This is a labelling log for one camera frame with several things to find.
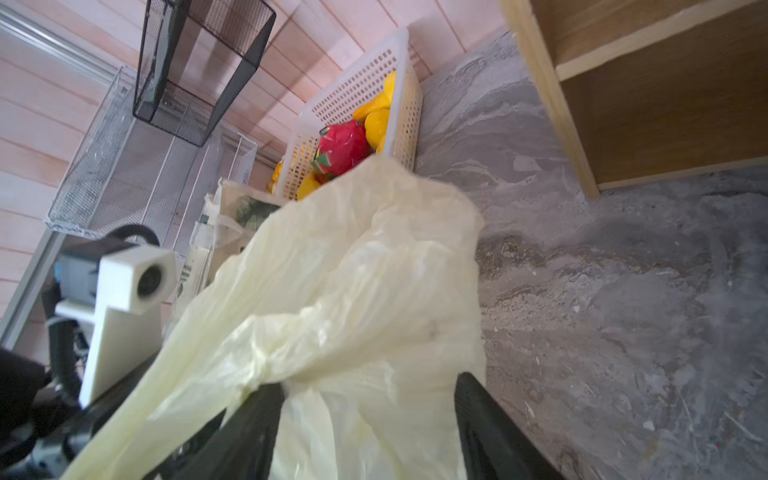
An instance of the black cable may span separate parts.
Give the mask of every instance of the black cable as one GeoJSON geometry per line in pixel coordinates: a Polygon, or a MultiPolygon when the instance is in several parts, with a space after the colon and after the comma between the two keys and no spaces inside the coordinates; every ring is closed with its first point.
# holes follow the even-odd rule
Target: black cable
{"type": "Polygon", "coordinates": [[[74,330],[78,323],[56,316],[56,304],[61,301],[58,283],[41,294],[43,310],[48,318],[48,345],[51,357],[51,380],[56,392],[67,405],[78,406],[81,381],[77,371],[78,355],[74,351],[74,330]]]}
{"type": "Polygon", "coordinates": [[[146,225],[140,225],[139,223],[129,223],[112,230],[110,233],[104,235],[105,237],[116,237],[120,240],[126,240],[128,237],[138,236],[147,241],[150,245],[160,246],[160,240],[157,238],[155,232],[146,225]]]}

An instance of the white plastic basket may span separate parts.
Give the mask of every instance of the white plastic basket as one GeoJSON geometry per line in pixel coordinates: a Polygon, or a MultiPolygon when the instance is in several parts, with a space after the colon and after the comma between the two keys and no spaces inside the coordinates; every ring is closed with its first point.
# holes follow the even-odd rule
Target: white plastic basket
{"type": "Polygon", "coordinates": [[[367,51],[306,104],[296,119],[288,142],[283,169],[277,181],[278,197],[296,199],[296,189],[301,180],[312,171],[310,162],[317,149],[320,130],[326,125],[352,120],[352,113],[360,105],[371,101],[384,90],[384,79],[394,70],[397,70],[397,80],[384,154],[413,170],[424,95],[408,55],[408,29],[399,28],[367,51]]]}

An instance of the wooden cabinet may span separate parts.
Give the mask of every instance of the wooden cabinet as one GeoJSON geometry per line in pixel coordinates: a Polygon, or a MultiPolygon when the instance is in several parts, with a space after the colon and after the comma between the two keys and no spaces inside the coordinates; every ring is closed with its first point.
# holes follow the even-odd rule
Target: wooden cabinet
{"type": "Polygon", "coordinates": [[[502,0],[588,197],[768,163],[768,0],[502,0]]]}

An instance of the wire mesh basket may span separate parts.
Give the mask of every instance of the wire mesh basket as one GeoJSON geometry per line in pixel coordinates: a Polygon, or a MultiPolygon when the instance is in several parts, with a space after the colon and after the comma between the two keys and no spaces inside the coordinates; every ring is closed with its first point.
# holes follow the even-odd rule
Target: wire mesh basket
{"type": "Polygon", "coordinates": [[[275,22],[261,0],[147,0],[141,38],[134,116],[198,147],[250,80],[261,62],[275,22]],[[240,57],[237,69],[211,104],[182,88],[189,60],[180,47],[191,19],[240,57]]]}
{"type": "Polygon", "coordinates": [[[183,256],[205,194],[216,191],[221,177],[247,183],[257,145],[219,127],[196,147],[135,121],[135,81],[132,69],[118,72],[45,222],[90,239],[141,223],[157,234],[161,246],[183,256]]]}

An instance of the floor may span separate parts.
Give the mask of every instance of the floor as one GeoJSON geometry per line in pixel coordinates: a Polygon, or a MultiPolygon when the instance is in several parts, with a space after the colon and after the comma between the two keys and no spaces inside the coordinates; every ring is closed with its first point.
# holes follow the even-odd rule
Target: floor
{"type": "Polygon", "coordinates": [[[567,478],[768,478],[768,169],[588,202],[513,37],[422,85],[464,190],[488,390],[567,478]]]}

